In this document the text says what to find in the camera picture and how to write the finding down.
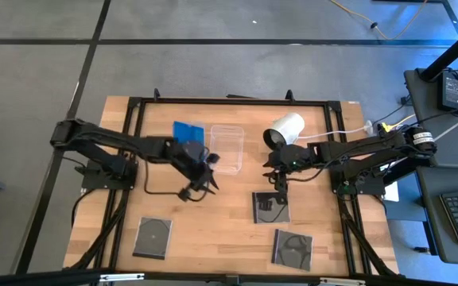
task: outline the clear plastic container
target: clear plastic container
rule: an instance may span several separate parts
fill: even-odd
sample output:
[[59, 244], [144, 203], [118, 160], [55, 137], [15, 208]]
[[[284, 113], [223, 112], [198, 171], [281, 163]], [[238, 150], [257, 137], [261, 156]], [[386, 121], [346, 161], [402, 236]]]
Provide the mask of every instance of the clear plastic container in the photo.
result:
[[210, 152], [220, 156], [215, 172], [236, 175], [242, 168], [245, 132], [238, 126], [212, 126]]

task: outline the wooden tabletop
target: wooden tabletop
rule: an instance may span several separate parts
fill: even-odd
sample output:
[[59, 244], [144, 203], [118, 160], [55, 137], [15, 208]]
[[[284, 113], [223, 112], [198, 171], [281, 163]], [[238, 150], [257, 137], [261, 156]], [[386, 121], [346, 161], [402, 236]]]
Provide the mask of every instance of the wooden tabletop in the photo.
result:
[[[128, 97], [108, 97], [100, 126], [121, 131], [127, 102]], [[346, 129], [357, 129], [363, 125], [361, 108], [357, 102], [342, 102], [342, 107]], [[348, 271], [340, 215], [336, 197], [331, 192], [328, 172], [322, 172], [308, 183], [290, 182], [288, 197], [291, 223], [254, 224], [251, 193], [274, 190], [273, 185], [262, 176], [270, 170], [262, 167], [270, 152], [262, 139], [262, 132], [273, 120], [288, 112], [297, 112], [305, 120], [302, 136], [326, 132], [324, 113], [319, 107], [146, 104], [142, 136], [171, 136], [173, 121], [202, 123], [206, 145], [209, 146], [213, 125], [242, 127], [245, 132], [243, 164], [235, 176], [215, 174], [219, 185], [216, 195], [207, 195], [199, 203], [184, 203], [174, 195], [146, 194], [143, 191], [144, 164], [140, 160], [136, 185], [129, 197], [116, 269], [141, 272], [346, 276]], [[332, 118], [336, 128], [335, 116]], [[351, 133], [347, 139], [350, 141], [364, 136], [364, 132]], [[323, 136], [309, 141], [327, 139]], [[313, 169], [291, 176], [308, 177], [315, 171]], [[179, 191], [186, 184], [187, 180], [173, 167], [149, 164], [149, 190]], [[388, 267], [398, 272], [381, 203], [365, 195], [361, 195], [359, 201], [368, 241]], [[77, 262], [98, 235], [106, 202], [107, 190], [97, 190], [79, 204], [64, 266]], [[165, 260], [132, 256], [141, 217], [173, 220]], [[277, 228], [313, 236], [310, 272], [271, 263], [274, 230]], [[107, 243], [106, 253], [110, 252], [111, 240]], [[352, 241], [357, 269], [362, 272], [357, 241], [354, 238]], [[104, 256], [103, 265], [108, 265], [108, 255]]]

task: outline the white cable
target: white cable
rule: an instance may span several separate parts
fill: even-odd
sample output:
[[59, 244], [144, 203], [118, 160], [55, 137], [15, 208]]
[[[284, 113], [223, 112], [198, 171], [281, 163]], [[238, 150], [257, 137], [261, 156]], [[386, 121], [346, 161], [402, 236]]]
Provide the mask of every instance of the white cable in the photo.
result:
[[332, 132], [327, 132], [327, 133], [322, 133], [322, 134], [316, 134], [316, 135], [312, 135], [312, 136], [299, 136], [298, 139], [310, 139], [310, 138], [315, 138], [315, 137], [320, 137], [320, 136], [325, 136], [325, 135], [329, 135], [329, 134], [334, 134], [334, 133], [354, 133], [354, 132], [358, 132], [360, 130], [365, 130], [367, 131], [367, 133], [369, 134], [372, 134], [372, 122], [370, 121], [367, 121], [365, 122], [365, 126], [364, 127], [361, 127], [361, 128], [358, 128], [358, 129], [354, 129], [354, 130], [349, 130], [349, 131], [332, 131]]

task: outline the yellow cable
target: yellow cable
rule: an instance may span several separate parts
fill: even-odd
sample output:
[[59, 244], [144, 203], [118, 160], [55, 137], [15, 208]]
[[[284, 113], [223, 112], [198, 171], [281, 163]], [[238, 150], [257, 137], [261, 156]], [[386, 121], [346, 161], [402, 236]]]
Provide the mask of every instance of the yellow cable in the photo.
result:
[[[362, 17], [363, 19], [369, 21], [371, 24], [374, 24], [375, 22], [372, 21], [371, 19], [369, 19], [367, 16], [365, 15], [362, 15], [360, 13], [356, 13], [355, 11], [351, 11], [349, 10], [348, 8], [342, 6], [341, 4], [339, 4], [337, 1], [335, 0], [330, 0], [333, 4], [337, 5], [340, 9], [350, 13], [350, 14], [354, 14], [356, 16], [359, 16], [359, 17]], [[414, 19], [416, 19], [418, 17], [418, 15], [420, 14], [420, 11], [425, 7], [425, 4], [427, 4], [427, 1], [428, 0], [424, 0], [423, 3], [421, 4], [420, 8], [418, 9], [417, 13], [414, 14], [414, 16], [411, 18], [411, 20], [409, 20], [409, 23], [407, 23], [406, 27], [395, 37], [387, 37], [383, 32], [381, 32], [381, 30], [379, 29], [378, 26], [375, 26], [374, 29], [376, 29], [383, 38], [387, 39], [387, 40], [395, 40], [397, 39], [398, 37], [402, 36], [402, 34], [409, 28], [409, 26], [411, 25], [411, 23], [413, 23]]]
[[397, 127], [397, 126], [401, 125], [404, 121], [406, 121], [406, 120], [408, 120], [408, 119], [410, 119], [410, 118], [412, 118], [414, 116], [415, 116], [415, 114], [411, 114], [410, 116], [408, 116], [408, 117], [402, 119], [401, 121], [393, 124], [392, 126], [390, 126], [390, 128], [393, 129], [394, 127]]

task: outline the blue object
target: blue object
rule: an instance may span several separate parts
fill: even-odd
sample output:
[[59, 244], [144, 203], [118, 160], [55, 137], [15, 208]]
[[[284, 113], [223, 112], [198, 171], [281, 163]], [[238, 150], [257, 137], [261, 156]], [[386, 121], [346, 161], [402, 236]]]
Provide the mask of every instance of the blue object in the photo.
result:
[[173, 137], [180, 143], [197, 141], [204, 145], [204, 128], [183, 122], [173, 123]]

